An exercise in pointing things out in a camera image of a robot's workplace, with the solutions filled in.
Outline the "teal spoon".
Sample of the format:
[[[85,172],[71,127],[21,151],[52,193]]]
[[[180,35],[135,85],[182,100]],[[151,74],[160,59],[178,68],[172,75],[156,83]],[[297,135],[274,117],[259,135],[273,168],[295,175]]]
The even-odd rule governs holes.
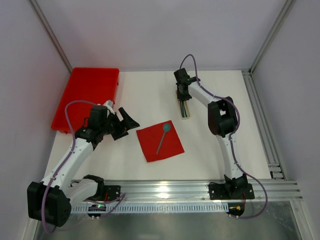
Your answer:
[[[166,133],[171,130],[171,125],[170,125],[169,123],[165,123],[165,124],[162,126],[162,130],[163,130],[163,134],[162,134],[162,137],[161,137],[161,139],[160,139],[160,142],[159,142],[159,145],[158,145],[156,154],[158,154],[159,151],[160,151],[160,149],[161,149],[161,146],[162,146],[162,144],[163,144],[163,141],[164,141],[164,138],[165,138]]]

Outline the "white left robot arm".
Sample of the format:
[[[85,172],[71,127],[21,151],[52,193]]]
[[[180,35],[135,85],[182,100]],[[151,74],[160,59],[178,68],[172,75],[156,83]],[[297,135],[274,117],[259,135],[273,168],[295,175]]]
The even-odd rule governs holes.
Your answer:
[[[31,219],[62,227],[73,207],[85,200],[105,199],[103,178],[88,174],[75,186],[71,186],[71,181],[104,136],[118,140],[140,126],[122,107],[118,112],[122,119],[109,106],[94,105],[83,125],[71,132],[72,143],[63,158],[40,182],[33,181],[27,188],[27,211]]]

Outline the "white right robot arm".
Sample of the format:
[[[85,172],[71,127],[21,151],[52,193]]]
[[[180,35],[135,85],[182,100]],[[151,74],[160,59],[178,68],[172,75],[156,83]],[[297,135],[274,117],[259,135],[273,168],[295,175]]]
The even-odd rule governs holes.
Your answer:
[[[255,198],[253,187],[240,169],[240,162],[235,162],[237,155],[236,141],[231,139],[237,129],[238,119],[231,97],[215,98],[203,90],[197,78],[190,77],[185,68],[174,72],[176,79],[176,95],[182,118],[189,116],[186,101],[196,98],[207,108],[207,122],[210,132],[216,136],[224,161],[224,183],[208,184],[211,200],[252,200]]]

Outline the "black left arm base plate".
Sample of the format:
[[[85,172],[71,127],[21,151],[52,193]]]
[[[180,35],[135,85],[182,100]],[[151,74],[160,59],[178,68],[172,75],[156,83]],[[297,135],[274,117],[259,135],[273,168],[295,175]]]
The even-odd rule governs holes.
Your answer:
[[[120,185],[105,185],[103,187],[102,195],[100,197],[100,201],[110,202],[121,195],[121,186]]]

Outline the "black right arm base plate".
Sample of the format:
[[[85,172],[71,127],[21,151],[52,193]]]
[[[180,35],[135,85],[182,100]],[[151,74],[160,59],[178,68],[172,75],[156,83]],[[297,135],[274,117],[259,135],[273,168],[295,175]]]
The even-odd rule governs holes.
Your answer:
[[[253,186],[247,184],[241,187],[232,187],[226,183],[210,182],[208,193],[211,200],[253,200],[255,193]]]

